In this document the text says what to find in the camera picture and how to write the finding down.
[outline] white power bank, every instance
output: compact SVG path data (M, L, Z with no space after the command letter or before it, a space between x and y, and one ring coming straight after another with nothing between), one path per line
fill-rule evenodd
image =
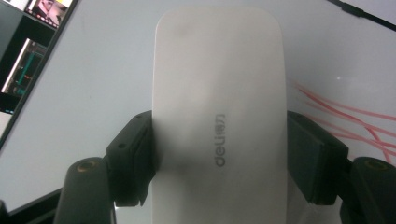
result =
M182 7L160 20L154 224L285 223L286 83L276 20Z

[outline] screw hole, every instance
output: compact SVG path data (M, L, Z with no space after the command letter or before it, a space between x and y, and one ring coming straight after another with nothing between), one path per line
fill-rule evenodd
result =
M368 161L365 161L364 164L373 170L377 170L377 171L388 170L388 166L384 162L368 160Z
M77 170L81 173L87 172L93 169L96 165L97 165L97 161L84 161L78 165Z

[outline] white tabletop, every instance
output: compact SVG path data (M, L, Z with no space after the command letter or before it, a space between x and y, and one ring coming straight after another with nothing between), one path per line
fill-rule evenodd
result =
M351 148L351 159L361 155L386 159L379 147L364 140L374 139L364 124L392 133L394 120L326 100L382 115L395 113L394 31L346 14L325 0L84 0L2 150L0 198L8 210L60 188L74 161L105 155L107 145L127 121L151 109L156 24L166 11L186 5L243 5L271 13L283 33L288 108L356 134L332 129L344 135L340 139ZM328 102L361 122L320 110L318 102ZM396 142L394 136L375 132L381 146ZM299 197L291 188L290 203L302 206L294 205L289 223L340 223L337 207L317 208L301 203ZM123 214L119 223L124 218L150 223L149 199L143 208L119 210Z

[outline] rounded rectangular device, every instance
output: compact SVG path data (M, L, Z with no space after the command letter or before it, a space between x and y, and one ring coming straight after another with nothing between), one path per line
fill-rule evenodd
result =
M252 7L182 7L160 20L154 224L285 223L282 35Z

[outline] robotic claw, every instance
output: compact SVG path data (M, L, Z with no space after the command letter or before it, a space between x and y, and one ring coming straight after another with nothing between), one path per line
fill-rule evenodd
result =
M0 223L116 223L116 206L142 205L155 175L151 111L135 116L106 150L68 170L64 187L7 212ZM347 159L348 148L312 120L288 112L288 169L309 203L343 200L344 224L396 223L396 169L373 158Z

